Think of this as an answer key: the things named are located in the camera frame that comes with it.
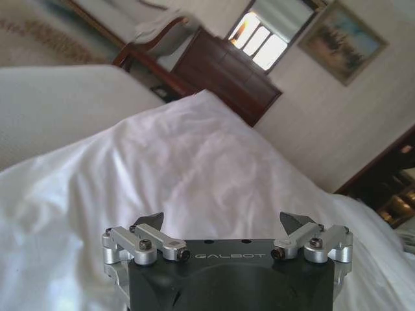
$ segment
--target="window frame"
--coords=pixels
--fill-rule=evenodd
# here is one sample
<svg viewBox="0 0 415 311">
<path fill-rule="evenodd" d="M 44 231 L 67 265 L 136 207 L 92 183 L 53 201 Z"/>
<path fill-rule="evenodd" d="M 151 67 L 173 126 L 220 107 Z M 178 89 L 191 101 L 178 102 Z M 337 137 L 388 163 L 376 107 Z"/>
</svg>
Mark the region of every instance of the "window frame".
<svg viewBox="0 0 415 311">
<path fill-rule="evenodd" d="M 239 23 L 242 21 L 243 17 L 249 13 L 249 11 L 251 10 L 251 8 L 253 7 L 254 3 L 257 0 L 251 0 L 248 5 L 246 6 L 246 8 L 244 9 L 244 11 L 242 12 L 241 16 L 239 16 L 238 20 L 236 21 L 236 23 L 232 26 L 232 28 L 230 29 L 229 33 L 227 33 L 225 40 L 226 41 L 230 41 L 229 37 L 232 35 L 232 33 L 235 31 L 236 27 L 239 25 Z M 317 16 L 317 14 L 321 11 L 321 6 L 317 5 L 315 2 L 321 2 L 323 4 L 325 4 L 327 6 L 326 1 L 324 0 L 300 0 L 302 1 L 305 5 L 307 5 L 311 10 L 313 10 L 313 13 L 311 14 L 311 16 L 309 17 L 309 19 L 302 25 L 302 27 L 298 30 L 298 32 L 292 37 L 292 39 L 290 40 L 290 42 L 288 42 L 287 44 L 287 48 L 281 53 L 281 55 L 276 59 L 276 61 L 271 65 L 271 67 L 269 67 L 267 70 L 263 69 L 261 66 L 257 65 L 254 60 L 253 57 L 247 55 L 245 52 L 243 52 L 243 48 L 241 47 L 239 50 L 242 51 L 244 53 L 244 55 L 246 55 L 247 58 L 249 58 L 251 60 L 252 63 L 255 64 L 255 66 L 257 66 L 258 68 L 260 68 L 260 70 L 262 70 L 263 72 L 265 72 L 265 74 L 269 74 L 274 67 L 277 65 L 277 63 L 279 63 L 279 61 L 284 57 L 285 53 L 288 52 L 288 50 L 296 43 L 297 39 L 301 36 L 301 34 L 303 33 L 303 31 L 308 27 L 308 25 L 310 25 L 310 23 L 313 21 L 313 19 Z M 265 27 L 267 30 L 270 31 L 270 29 L 266 26 L 263 25 L 262 23 L 259 24 L 258 27 Z"/>
</svg>

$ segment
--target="bed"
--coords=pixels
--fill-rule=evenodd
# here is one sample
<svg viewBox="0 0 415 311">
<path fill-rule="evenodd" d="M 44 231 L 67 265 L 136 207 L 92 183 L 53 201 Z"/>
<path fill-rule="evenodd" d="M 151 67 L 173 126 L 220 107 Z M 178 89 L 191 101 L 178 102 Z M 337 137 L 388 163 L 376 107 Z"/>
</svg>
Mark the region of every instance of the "bed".
<svg viewBox="0 0 415 311">
<path fill-rule="evenodd" d="M 113 66 L 1 69 L 0 171 L 163 104 Z"/>
<path fill-rule="evenodd" d="M 28 159 L 0 185 L 3 310 L 122 310 L 101 234 L 160 211 L 161 230 L 186 239 L 284 236 L 280 211 L 347 225 L 353 271 L 335 310 L 415 305 L 415 272 L 393 230 L 315 186 L 209 91 Z"/>
</svg>

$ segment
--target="wall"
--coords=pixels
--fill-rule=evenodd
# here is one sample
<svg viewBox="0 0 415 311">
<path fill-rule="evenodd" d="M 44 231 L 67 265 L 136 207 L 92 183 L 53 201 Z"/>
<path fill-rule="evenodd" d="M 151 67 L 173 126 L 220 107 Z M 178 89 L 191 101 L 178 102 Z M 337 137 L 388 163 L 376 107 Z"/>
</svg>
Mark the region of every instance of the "wall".
<svg viewBox="0 0 415 311">
<path fill-rule="evenodd" d="M 187 10 L 199 17 L 212 33 L 224 37 L 250 0 L 150 0 L 150 2 Z"/>
<path fill-rule="evenodd" d="M 190 9 L 220 36 L 249 2 L 158 1 Z M 284 94 L 255 127 L 328 191 L 349 180 L 415 121 L 415 26 L 403 13 L 408 10 L 398 10 L 392 0 L 343 2 L 390 45 L 348 87 L 293 46 L 270 73 Z"/>
</svg>

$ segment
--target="framed painting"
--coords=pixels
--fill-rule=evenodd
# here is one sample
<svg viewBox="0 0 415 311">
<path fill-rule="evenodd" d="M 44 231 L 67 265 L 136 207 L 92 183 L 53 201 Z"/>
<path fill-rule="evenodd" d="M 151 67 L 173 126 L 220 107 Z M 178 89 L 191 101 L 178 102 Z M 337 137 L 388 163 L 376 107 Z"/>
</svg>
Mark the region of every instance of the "framed painting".
<svg viewBox="0 0 415 311">
<path fill-rule="evenodd" d="M 350 9 L 335 1 L 298 45 L 347 86 L 388 44 Z"/>
</svg>

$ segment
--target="chair armrest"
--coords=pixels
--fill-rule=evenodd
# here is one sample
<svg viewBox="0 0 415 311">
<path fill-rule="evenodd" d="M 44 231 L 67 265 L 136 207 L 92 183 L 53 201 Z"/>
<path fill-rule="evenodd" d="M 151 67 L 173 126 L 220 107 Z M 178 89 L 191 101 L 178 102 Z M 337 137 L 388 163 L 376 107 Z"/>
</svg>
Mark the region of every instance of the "chair armrest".
<svg viewBox="0 0 415 311">
<path fill-rule="evenodd" d="M 153 57 L 138 49 L 133 43 L 127 44 L 113 61 L 113 65 L 123 68 L 126 62 L 138 61 L 150 70 L 154 76 L 171 87 L 181 97 L 195 94 L 198 90 L 175 74 L 160 66 Z"/>
</svg>

